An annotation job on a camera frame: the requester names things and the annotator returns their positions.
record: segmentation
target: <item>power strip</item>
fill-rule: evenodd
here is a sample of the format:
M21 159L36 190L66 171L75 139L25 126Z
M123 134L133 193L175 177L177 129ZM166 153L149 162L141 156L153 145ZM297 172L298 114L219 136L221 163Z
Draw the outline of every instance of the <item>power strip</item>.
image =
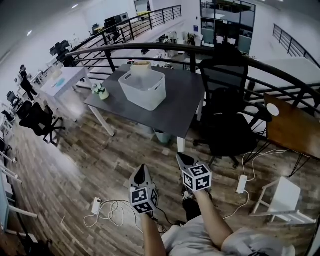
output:
M248 177L245 175L241 175L239 178L238 187L236 188L236 192L238 194L243 194L245 192L246 184L248 181Z
M91 210L91 212L94 215L98 215L99 214L100 205L101 205L101 199L99 197L96 197L94 199L94 201L93 201L93 206L92 206L92 210Z

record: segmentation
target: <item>black metal table leg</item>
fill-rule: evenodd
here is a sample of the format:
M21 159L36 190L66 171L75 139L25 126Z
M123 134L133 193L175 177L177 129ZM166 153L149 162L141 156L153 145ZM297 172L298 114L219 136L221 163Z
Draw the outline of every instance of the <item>black metal table leg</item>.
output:
M256 153L253 153L253 151L250 153L250 155L247 157L247 159L243 162L244 165L248 163L250 160L254 159L257 155L259 155L262 151L267 149L271 143L266 142Z
M295 163L295 166L292 170L292 173L288 176L288 178L291 178L293 175L295 175L309 160L311 157L308 157L305 162L298 168L299 164L300 164L300 161L303 157L303 154L300 154L299 157L298 157L298 160L296 161Z

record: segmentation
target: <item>white round object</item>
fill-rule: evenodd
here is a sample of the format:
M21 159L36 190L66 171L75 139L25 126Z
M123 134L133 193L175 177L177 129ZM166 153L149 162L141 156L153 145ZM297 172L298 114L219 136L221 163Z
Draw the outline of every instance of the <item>white round object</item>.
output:
M269 111L269 113L275 117L279 116L279 109L274 104L267 104L266 109Z

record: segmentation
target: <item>translucent storage box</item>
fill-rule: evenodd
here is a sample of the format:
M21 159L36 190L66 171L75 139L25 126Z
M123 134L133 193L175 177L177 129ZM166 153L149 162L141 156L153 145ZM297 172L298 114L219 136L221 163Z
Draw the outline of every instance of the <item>translucent storage box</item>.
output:
M148 68L130 70L119 83L128 101L149 111L155 110L166 98L165 74Z

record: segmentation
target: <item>dark gray table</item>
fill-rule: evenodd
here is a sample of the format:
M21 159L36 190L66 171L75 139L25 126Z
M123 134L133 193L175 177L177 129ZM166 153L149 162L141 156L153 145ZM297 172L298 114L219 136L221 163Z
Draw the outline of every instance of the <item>dark gray table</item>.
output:
M178 151L183 152L187 132L204 97L202 77L182 70L161 67L152 69L165 74L166 86L166 98L154 111L148 111L127 100L118 80L130 70L130 65L122 65L103 82L103 86L110 93L109 98L101 100L97 94L92 94L84 103L89 105L111 136L114 132L98 109L176 136Z

